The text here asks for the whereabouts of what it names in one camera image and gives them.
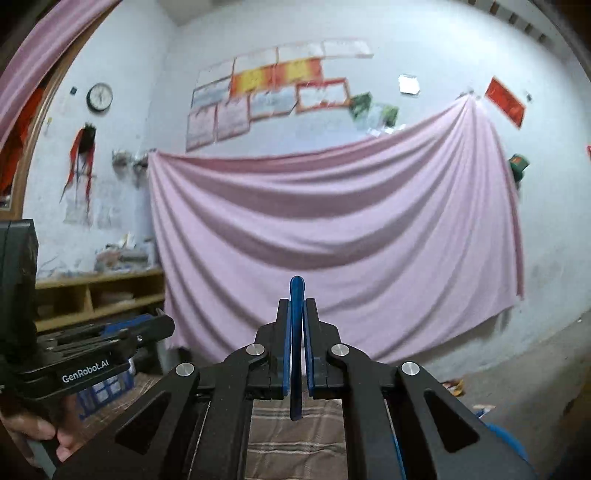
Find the plaid cloth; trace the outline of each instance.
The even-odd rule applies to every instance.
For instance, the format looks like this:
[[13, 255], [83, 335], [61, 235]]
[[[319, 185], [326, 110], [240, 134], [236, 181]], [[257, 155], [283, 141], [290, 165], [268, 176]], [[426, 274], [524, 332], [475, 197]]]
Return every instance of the plaid cloth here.
[[303, 418], [290, 420], [290, 398], [255, 400], [246, 480], [346, 480], [345, 427], [340, 400], [303, 392]]

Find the wooden shelf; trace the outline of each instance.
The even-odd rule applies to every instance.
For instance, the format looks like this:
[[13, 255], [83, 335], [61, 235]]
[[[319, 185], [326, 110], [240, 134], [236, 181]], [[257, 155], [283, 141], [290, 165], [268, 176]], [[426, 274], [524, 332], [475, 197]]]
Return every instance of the wooden shelf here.
[[164, 301], [161, 269], [58, 278], [35, 285], [37, 332], [89, 322]]

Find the wooden door frame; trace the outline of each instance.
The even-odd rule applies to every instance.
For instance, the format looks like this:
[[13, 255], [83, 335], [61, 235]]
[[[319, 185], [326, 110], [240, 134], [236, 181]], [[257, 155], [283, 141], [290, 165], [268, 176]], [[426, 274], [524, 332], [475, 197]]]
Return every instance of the wooden door frame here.
[[27, 190], [27, 178], [29, 176], [29, 169], [31, 167], [31, 160], [33, 153], [37, 146], [37, 140], [41, 134], [41, 128], [45, 123], [45, 117], [49, 106], [51, 105], [57, 89], [60, 87], [66, 73], [74, 63], [74, 60], [96, 31], [101, 23], [109, 16], [117, 4], [106, 10], [101, 16], [94, 20], [86, 29], [72, 42], [68, 49], [57, 61], [56, 69], [51, 74], [51, 78], [47, 82], [47, 87], [41, 97], [41, 103], [37, 108], [35, 117], [29, 126], [29, 134], [22, 149], [21, 158], [18, 161], [17, 170], [12, 180], [12, 191], [10, 193], [10, 207], [0, 209], [0, 220], [20, 220], [22, 219], [22, 209], [25, 202], [25, 192]]

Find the pink curtain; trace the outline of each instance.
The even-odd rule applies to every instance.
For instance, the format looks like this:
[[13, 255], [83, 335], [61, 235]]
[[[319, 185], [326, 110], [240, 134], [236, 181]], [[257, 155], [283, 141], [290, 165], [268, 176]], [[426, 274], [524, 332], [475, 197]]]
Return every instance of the pink curtain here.
[[516, 191], [467, 96], [392, 136], [286, 157], [153, 153], [170, 339], [211, 361], [254, 340], [302, 275], [342, 341], [393, 362], [522, 294]]
[[26, 37], [0, 77], [0, 150], [22, 108], [87, 25], [120, 0], [61, 0]]

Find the black triangular cutout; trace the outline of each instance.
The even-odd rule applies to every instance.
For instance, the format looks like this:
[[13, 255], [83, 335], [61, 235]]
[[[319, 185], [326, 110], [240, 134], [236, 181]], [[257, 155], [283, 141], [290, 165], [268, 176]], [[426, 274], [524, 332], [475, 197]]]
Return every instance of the black triangular cutout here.
[[115, 442], [142, 455], [148, 452], [171, 397], [170, 392], [163, 392], [153, 399], [117, 432]]
[[448, 452], [457, 452], [478, 441], [478, 434], [433, 390], [425, 392], [425, 401], [431, 411], [443, 446]]

